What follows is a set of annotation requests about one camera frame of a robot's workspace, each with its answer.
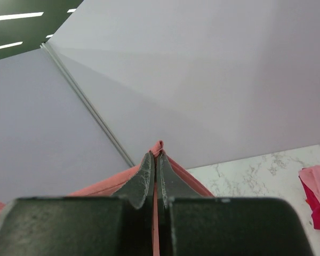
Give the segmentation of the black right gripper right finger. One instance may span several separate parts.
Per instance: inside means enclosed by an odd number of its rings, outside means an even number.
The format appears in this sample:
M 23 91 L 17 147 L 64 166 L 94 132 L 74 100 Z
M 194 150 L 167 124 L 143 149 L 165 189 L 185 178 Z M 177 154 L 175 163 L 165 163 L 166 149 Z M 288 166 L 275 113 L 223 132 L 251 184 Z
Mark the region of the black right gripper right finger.
M 198 198 L 201 195 L 180 178 L 172 168 L 165 153 L 157 157 L 158 208 L 166 209 L 170 198 Z

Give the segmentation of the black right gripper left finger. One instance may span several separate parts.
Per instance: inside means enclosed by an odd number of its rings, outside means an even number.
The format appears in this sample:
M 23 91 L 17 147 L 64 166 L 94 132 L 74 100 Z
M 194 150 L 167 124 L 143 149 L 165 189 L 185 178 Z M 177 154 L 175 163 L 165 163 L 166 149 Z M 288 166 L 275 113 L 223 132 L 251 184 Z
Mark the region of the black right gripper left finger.
M 147 152 L 136 173 L 111 196 L 126 199 L 133 208 L 141 209 L 153 200 L 155 181 L 155 158 Z

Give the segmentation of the magenta red folded t-shirt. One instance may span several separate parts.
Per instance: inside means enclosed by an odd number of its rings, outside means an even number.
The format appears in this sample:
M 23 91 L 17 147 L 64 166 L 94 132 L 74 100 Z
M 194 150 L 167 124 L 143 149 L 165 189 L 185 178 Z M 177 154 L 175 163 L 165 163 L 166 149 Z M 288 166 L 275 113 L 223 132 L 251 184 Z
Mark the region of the magenta red folded t-shirt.
M 313 220 L 313 227 L 316 230 L 320 230 L 320 202 L 314 193 L 301 181 L 303 189 L 306 194 L 306 203 L 311 209 L 311 218 Z

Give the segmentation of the salmon red t-shirt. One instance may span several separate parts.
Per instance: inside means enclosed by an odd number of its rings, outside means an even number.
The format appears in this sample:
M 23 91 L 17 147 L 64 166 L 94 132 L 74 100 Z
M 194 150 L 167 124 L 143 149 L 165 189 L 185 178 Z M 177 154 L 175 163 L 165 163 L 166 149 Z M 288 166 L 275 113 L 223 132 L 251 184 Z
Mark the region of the salmon red t-shirt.
M 155 158 L 153 200 L 135 209 L 111 195 L 138 166 L 70 194 L 19 198 L 0 209 L 0 255 L 201 255 L 210 251 L 198 205 L 210 192 L 168 157 L 162 142 Z M 175 173 L 201 197 L 170 198 L 158 208 L 157 157 L 165 153 Z

